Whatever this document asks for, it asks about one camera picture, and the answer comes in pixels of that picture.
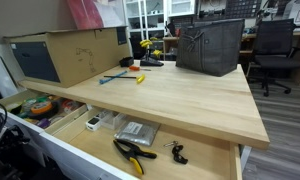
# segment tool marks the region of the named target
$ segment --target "office chair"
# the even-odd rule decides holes
[[[269,96],[269,84],[285,88],[284,93],[289,94],[291,88],[277,83],[269,78],[271,71],[292,70],[300,67],[299,61],[292,60],[293,55],[300,48],[292,48],[294,30],[293,19],[260,22],[257,30],[252,57],[264,72],[261,78],[264,96]]]

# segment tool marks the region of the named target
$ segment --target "storage shelf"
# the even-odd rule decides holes
[[[252,50],[241,50],[240,54],[251,54]]]
[[[151,16],[160,16],[163,15],[163,13],[158,13],[158,14],[148,14],[147,17],[151,17]],[[129,19],[133,19],[133,18],[139,18],[139,16],[129,16]]]
[[[160,28],[148,28],[148,31],[163,31],[164,27],[160,27]],[[130,29],[130,32],[140,32],[140,29]]]
[[[172,5],[178,5],[178,4],[187,4],[187,3],[191,3],[190,1],[182,1],[182,2],[175,2],[175,3],[171,3]]]
[[[131,2],[127,2],[126,4],[136,4],[136,3],[138,3],[138,1],[131,1]]]
[[[132,176],[141,178],[134,166],[124,159],[114,147],[112,141],[115,133],[115,130],[104,127],[100,127],[95,132],[83,130],[69,144]],[[185,147],[185,150],[181,153],[183,153],[185,158],[189,159],[187,168],[173,161],[172,148],[163,147],[164,144],[175,139],[182,142],[182,145]],[[154,160],[140,158],[139,161],[145,170],[142,179],[161,179],[162,177],[164,179],[178,179],[178,174],[174,173],[175,171],[191,177],[190,179],[197,176],[203,179],[217,179],[217,177],[220,178],[220,175],[224,179],[230,179],[231,167],[229,162],[233,155],[230,153],[229,142],[207,136],[197,136],[197,134],[188,131],[161,125],[151,147],[138,146],[142,150],[151,150],[158,155]],[[173,168],[175,171],[167,172],[166,169],[170,168]]]

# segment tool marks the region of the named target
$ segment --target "drawer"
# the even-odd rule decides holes
[[[155,160],[139,157],[145,171],[144,175],[140,175],[114,146],[112,141],[116,130],[101,126],[92,132],[85,128],[85,122],[99,111],[100,109],[87,111],[53,135],[41,134],[56,161],[84,172],[90,179],[96,179],[102,171],[121,179],[131,179],[129,176],[138,179],[242,179],[237,144],[166,125],[160,126],[151,147],[139,145],[158,155]],[[140,120],[135,117],[126,119]],[[172,147],[163,146],[172,141],[178,141],[184,146],[180,154],[189,159],[188,164],[176,163]]]
[[[43,93],[41,93],[41,92],[26,90],[26,91],[20,92],[16,95],[1,99],[0,103],[4,106],[7,106],[12,103],[22,102],[29,98],[35,98],[42,94]],[[86,111],[87,111],[87,107],[85,105],[83,105],[69,114],[61,113],[61,115],[64,117],[62,119],[58,120],[57,122],[51,124],[46,129],[42,129],[34,124],[31,124],[31,123],[25,121],[24,119],[14,115],[14,114],[8,113],[8,119],[7,119],[6,125],[7,126],[12,126],[12,125],[19,126],[26,137],[31,137],[30,145],[32,145],[36,149],[40,149],[44,153],[47,153],[45,151],[45,149],[42,149],[42,147],[40,146],[40,141],[41,141],[40,138],[41,137],[39,137],[39,134],[42,132],[46,132],[48,134],[55,134],[60,129],[62,129],[63,126],[70,124],[72,121],[74,121],[75,119],[80,117],[80,115],[82,115]]]

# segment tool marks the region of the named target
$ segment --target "blue tool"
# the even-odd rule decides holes
[[[114,75],[113,77],[108,78],[108,79],[100,79],[100,80],[99,80],[99,83],[100,83],[100,84],[107,83],[107,82],[109,82],[109,81],[111,81],[111,80],[113,80],[113,79],[115,79],[115,78],[117,78],[117,77],[120,77],[120,76],[122,76],[122,75],[124,75],[124,74],[126,74],[126,73],[128,73],[128,71],[123,71],[123,72],[121,72],[121,73],[119,73],[119,74],[116,74],[116,75]]]

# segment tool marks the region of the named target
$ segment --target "small white device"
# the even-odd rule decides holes
[[[103,110],[88,122],[86,122],[86,127],[90,131],[96,131],[101,126],[101,121],[113,118],[113,112],[110,110]]]
[[[90,131],[96,131],[100,127],[100,125],[101,121],[97,116],[93,117],[88,122],[86,122],[86,127]]]

